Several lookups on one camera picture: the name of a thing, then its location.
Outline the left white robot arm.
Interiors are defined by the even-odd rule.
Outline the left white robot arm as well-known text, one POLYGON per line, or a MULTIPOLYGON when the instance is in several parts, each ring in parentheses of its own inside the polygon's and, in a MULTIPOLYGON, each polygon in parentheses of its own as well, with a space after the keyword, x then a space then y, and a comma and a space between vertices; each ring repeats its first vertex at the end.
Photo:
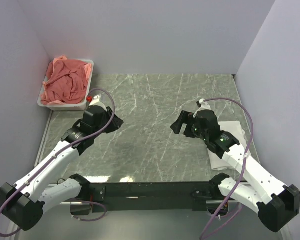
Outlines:
POLYGON ((93 194, 91 183, 85 177, 74 174, 54 187, 49 187, 50 181, 91 147, 99 135, 113 133, 123 123, 110 107, 88 107, 83 117, 65 132, 53 151, 36 168, 15 184, 5 183, 0 188, 1 214, 19 229, 28 231, 44 213, 64 201, 89 202, 93 194))

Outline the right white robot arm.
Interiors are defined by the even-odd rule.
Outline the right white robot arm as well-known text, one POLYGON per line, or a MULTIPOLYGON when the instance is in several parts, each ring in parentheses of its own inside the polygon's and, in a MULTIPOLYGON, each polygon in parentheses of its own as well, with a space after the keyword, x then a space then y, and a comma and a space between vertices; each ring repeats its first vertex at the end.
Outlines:
POLYGON ((182 111, 170 126, 175 134, 185 126, 187 138, 199 138, 207 149, 228 163, 249 183, 244 185, 226 174, 211 179, 209 193, 220 200, 230 197, 257 213, 260 221, 270 231, 277 233, 300 212, 300 190, 287 186, 265 170, 230 132, 221 129, 212 110, 196 113, 182 111))

